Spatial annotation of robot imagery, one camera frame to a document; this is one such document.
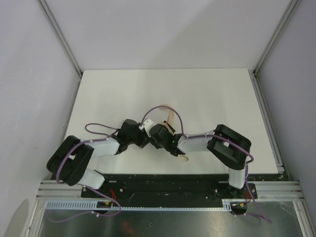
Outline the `beige folding umbrella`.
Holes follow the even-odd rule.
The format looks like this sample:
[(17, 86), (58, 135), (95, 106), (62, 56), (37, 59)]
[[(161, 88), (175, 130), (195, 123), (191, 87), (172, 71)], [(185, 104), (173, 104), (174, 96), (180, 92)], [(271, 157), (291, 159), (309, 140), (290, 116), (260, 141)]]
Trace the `beige folding umbrella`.
[[(169, 109), (168, 107), (169, 107), (169, 105), (163, 104), (162, 107), (159, 108), (160, 110), (168, 110), (167, 120), (160, 122), (160, 124), (165, 126), (167, 128), (167, 130), (171, 134), (174, 135), (175, 129), (172, 127), (172, 125), (173, 125), (173, 121), (174, 121), (175, 112), (172, 111), (171, 109)], [(178, 159), (182, 162), (187, 162), (189, 160), (189, 158), (186, 155), (178, 155)]]

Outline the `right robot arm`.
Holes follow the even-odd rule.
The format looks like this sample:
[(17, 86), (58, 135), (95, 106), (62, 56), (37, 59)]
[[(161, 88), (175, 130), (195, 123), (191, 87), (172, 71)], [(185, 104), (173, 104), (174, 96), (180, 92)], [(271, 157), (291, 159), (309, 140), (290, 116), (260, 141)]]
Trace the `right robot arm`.
[(211, 152), (229, 169), (230, 186), (241, 189), (246, 178), (246, 159), (250, 154), (251, 141), (229, 127), (219, 124), (212, 131), (201, 134), (172, 134), (161, 124), (145, 129), (150, 142), (157, 149), (165, 149), (177, 157), (192, 152)]

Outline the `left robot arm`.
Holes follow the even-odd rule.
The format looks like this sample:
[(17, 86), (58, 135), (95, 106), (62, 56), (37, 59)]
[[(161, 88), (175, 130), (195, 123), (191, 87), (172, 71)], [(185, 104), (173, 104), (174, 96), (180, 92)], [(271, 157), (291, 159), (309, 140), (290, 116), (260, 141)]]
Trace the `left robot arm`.
[(99, 189), (106, 178), (102, 173), (88, 168), (90, 160), (105, 155), (119, 155), (129, 145), (145, 147), (150, 138), (139, 126), (140, 123), (126, 119), (120, 128), (114, 129), (114, 133), (104, 133), (105, 137), (101, 139), (83, 141), (70, 135), (49, 159), (46, 169), (55, 175), (57, 182)]

